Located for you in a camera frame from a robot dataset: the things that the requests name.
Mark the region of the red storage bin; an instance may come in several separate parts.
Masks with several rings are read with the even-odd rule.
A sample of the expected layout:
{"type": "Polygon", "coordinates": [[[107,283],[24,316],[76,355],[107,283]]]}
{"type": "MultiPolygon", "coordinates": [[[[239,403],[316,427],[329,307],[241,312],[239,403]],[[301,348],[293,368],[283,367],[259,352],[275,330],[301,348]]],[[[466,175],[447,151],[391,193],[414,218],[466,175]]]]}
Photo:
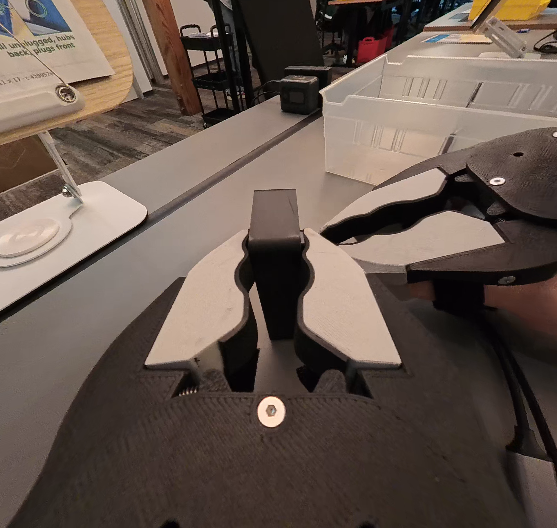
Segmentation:
{"type": "Polygon", "coordinates": [[[366,64],[378,58],[386,51],[387,36],[365,37],[358,43],[356,64],[366,64]]]}

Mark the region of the black panel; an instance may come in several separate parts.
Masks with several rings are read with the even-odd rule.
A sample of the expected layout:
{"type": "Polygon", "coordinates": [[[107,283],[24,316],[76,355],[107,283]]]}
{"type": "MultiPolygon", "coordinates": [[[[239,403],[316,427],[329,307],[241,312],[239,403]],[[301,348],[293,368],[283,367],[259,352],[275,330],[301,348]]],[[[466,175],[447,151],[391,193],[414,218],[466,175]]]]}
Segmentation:
{"type": "Polygon", "coordinates": [[[233,0],[263,91],[277,91],[288,66],[324,66],[310,0],[233,0]]]}

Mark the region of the black usb hub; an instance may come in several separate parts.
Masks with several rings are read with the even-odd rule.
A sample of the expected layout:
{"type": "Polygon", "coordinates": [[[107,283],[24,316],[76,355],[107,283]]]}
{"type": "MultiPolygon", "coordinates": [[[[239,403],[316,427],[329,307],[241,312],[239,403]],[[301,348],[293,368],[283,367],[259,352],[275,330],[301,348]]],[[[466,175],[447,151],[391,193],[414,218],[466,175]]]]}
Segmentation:
{"type": "Polygon", "coordinates": [[[296,190],[255,190],[247,249],[271,341],[292,339],[303,240],[296,190]]]}

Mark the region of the yellow storage bin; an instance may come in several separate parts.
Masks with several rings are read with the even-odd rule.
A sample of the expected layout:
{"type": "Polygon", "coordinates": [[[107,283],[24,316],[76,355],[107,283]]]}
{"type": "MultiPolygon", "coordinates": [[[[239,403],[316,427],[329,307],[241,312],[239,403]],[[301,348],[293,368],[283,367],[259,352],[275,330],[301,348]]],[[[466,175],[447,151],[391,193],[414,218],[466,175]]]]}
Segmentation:
{"type": "MultiPolygon", "coordinates": [[[[473,0],[469,21],[475,21],[491,0],[473,0]]],[[[499,20],[524,21],[547,9],[551,0],[508,0],[495,15],[499,20]]]]}

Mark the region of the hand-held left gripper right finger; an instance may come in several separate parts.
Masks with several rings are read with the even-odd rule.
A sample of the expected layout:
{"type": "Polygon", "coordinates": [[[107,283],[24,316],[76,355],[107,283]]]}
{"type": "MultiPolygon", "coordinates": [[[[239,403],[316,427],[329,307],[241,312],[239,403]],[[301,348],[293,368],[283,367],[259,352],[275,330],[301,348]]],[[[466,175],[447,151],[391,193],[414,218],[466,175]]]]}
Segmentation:
{"type": "Polygon", "coordinates": [[[399,368],[402,360],[364,270],[313,229],[303,235],[310,274],[299,301],[303,332],[346,365],[399,368]]]}

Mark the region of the clear plastic storage box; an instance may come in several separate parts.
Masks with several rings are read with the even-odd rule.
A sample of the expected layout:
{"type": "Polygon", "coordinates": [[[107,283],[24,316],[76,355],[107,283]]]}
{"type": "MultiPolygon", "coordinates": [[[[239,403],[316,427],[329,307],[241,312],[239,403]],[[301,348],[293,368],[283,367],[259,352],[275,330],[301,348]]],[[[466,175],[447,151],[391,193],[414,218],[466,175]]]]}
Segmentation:
{"type": "Polygon", "coordinates": [[[428,158],[556,126],[556,61],[379,57],[322,90],[325,170],[376,186],[428,158]]]}

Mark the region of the person's right hand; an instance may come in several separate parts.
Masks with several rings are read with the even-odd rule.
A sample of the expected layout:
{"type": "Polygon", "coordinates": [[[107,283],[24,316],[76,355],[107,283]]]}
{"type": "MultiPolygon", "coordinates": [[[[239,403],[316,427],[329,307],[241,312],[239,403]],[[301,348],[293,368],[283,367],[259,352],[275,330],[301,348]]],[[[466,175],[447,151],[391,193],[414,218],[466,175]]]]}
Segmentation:
{"type": "Polygon", "coordinates": [[[408,284],[407,290],[411,297],[432,302],[436,309],[454,315],[502,310],[556,342],[556,277],[516,286],[422,281],[408,284]]]}

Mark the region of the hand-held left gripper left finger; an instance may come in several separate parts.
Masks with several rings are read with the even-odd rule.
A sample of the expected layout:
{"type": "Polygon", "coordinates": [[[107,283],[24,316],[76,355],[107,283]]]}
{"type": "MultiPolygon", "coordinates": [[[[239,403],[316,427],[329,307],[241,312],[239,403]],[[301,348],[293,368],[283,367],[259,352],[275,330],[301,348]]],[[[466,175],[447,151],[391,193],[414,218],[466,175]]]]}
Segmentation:
{"type": "Polygon", "coordinates": [[[248,230],[187,274],[145,359],[149,369],[242,369],[257,350],[249,290],[248,230]]]}

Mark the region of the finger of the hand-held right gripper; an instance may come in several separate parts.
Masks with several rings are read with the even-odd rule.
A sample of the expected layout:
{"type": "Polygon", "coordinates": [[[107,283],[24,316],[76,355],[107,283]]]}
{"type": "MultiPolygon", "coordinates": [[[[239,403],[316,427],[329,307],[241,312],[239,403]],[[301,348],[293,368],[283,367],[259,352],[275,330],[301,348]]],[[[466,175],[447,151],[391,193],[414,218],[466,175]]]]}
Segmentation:
{"type": "Polygon", "coordinates": [[[447,181],[442,170],[432,169],[372,190],[330,219],[320,234],[339,244],[352,237],[376,234],[386,227],[410,226],[442,209],[447,181]]]}
{"type": "Polygon", "coordinates": [[[403,231],[375,234],[348,245],[348,254],[367,273],[405,274],[410,265],[504,242],[491,223],[456,211],[443,211],[403,231]]]}

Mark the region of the printed paper sheet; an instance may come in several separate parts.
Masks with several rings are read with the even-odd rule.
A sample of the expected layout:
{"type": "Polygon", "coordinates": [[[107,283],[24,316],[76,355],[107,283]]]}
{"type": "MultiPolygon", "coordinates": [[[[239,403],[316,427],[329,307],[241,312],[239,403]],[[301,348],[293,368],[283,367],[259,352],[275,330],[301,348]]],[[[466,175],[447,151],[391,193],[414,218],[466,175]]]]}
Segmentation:
{"type": "Polygon", "coordinates": [[[422,44],[489,45],[492,40],[484,35],[462,33],[439,33],[421,41],[422,44]]]}

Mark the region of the white tablet stand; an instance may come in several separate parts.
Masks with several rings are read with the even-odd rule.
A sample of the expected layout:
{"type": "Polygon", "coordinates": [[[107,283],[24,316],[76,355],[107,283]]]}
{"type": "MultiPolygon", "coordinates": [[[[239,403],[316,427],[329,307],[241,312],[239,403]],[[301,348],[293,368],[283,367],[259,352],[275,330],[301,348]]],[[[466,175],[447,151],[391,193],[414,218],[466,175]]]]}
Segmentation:
{"type": "Polygon", "coordinates": [[[484,35],[512,59],[523,59],[527,48],[517,33],[496,17],[508,0],[490,0],[471,25],[474,34],[484,35]]]}

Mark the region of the black rolling cart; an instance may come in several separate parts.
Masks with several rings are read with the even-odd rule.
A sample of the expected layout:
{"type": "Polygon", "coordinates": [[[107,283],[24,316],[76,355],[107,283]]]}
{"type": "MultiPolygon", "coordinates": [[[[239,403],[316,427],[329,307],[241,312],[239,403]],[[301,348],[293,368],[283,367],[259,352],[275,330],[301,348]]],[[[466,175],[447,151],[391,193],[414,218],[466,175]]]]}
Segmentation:
{"type": "Polygon", "coordinates": [[[198,52],[203,55],[203,71],[194,75],[192,82],[198,95],[200,92],[212,94],[214,108],[206,110],[201,106],[203,128],[208,129],[236,114],[234,107],[227,100],[227,90],[231,86],[231,75],[219,56],[222,45],[216,25],[209,32],[203,32],[198,24],[190,23],[179,29],[180,40],[185,52],[198,52]]]}

